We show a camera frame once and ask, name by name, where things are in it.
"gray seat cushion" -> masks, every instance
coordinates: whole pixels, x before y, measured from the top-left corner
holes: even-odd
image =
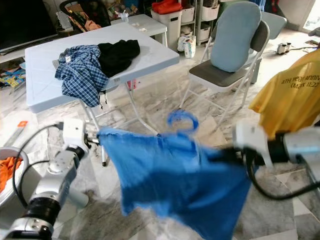
[[[246,74],[246,70],[241,68],[236,72],[223,71],[212,66],[211,61],[205,61],[189,70],[189,73],[206,80],[219,87],[228,87]]]
[[[259,26],[261,12],[252,2],[236,2],[218,19],[211,52],[213,66],[236,72],[248,59],[251,40]]]

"black cloth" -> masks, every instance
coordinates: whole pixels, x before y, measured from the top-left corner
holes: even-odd
[[[138,40],[120,40],[115,44],[100,43],[98,47],[101,51],[98,58],[101,71],[109,78],[126,70],[140,54]]]

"gray chair backrest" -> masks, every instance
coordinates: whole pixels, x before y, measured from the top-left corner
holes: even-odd
[[[287,24],[287,19],[269,12],[261,12],[261,19],[266,22],[269,27],[269,39],[278,37],[281,30]]]
[[[260,52],[268,40],[269,40],[269,27],[263,20],[261,20],[258,28],[256,29],[252,37],[250,47],[251,49],[257,52]]]

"laundry basket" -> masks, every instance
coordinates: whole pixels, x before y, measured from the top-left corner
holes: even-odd
[[[0,159],[16,157],[19,149],[16,147],[0,147]],[[20,157],[23,159],[20,167],[15,171],[15,182],[18,188],[21,184],[20,178],[24,170],[29,165],[28,156],[21,152]],[[22,192],[26,201],[28,201],[37,187],[41,176],[32,167],[28,170],[23,178]],[[8,229],[15,219],[22,216],[25,209],[15,195],[12,187],[12,178],[6,182],[4,190],[0,193],[0,228]]]
[[[175,11],[168,14],[159,14],[150,10],[152,18],[166,25],[168,48],[177,51],[178,39],[180,36],[182,11]]]

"marble floor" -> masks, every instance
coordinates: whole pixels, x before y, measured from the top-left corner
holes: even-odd
[[[257,123],[259,115],[248,109],[249,103],[276,73],[287,69],[298,58],[306,54],[302,50],[276,55],[278,43],[291,42],[294,47],[304,46],[309,37],[301,32],[284,29],[279,37],[270,40],[263,54],[258,81],[250,86],[245,106],[236,110],[242,96],[238,97],[232,114],[229,114],[217,132],[212,133],[219,120],[219,113],[209,103],[191,95],[183,108],[193,113],[200,122],[196,138],[205,145],[219,146],[232,142],[232,126],[239,120]],[[159,132],[172,131],[166,125],[168,113],[176,109],[188,84],[188,70],[196,65],[204,47],[198,47],[196,56],[186,59],[181,55],[180,63],[137,79],[134,92],[138,111],[143,119]],[[222,106],[228,104],[233,92],[213,94],[196,85],[197,93],[215,100]],[[100,125],[116,126],[132,117],[134,111],[122,87],[108,93],[108,105],[101,98],[100,106],[94,109],[99,114],[114,106],[124,105],[120,110],[99,118]],[[60,121],[63,118],[86,119],[77,101],[54,107],[38,114],[31,113],[26,104],[26,87],[16,91],[0,89],[0,146],[6,142],[17,122],[28,120],[31,124],[15,143],[17,147],[36,129]],[[150,134],[139,122],[124,129]],[[88,125],[88,131],[95,133]],[[40,134],[25,149],[31,163],[52,159],[63,145],[62,133],[50,129]],[[45,165],[36,170],[43,174]],[[256,174],[261,184],[273,193],[288,193],[309,182],[302,166],[279,164],[274,169],[261,167]],[[77,209],[71,202],[62,208],[54,225],[54,236],[61,240],[201,240],[192,229],[172,219],[159,219],[150,210],[136,209],[129,216],[121,213],[121,191],[119,178],[112,161],[107,167],[101,165],[101,148],[92,146],[89,156],[81,161],[77,177],[72,186],[90,196],[89,205]],[[320,206],[314,192],[293,200],[272,201],[251,188],[245,206],[234,230],[233,240],[318,240],[320,239]]]

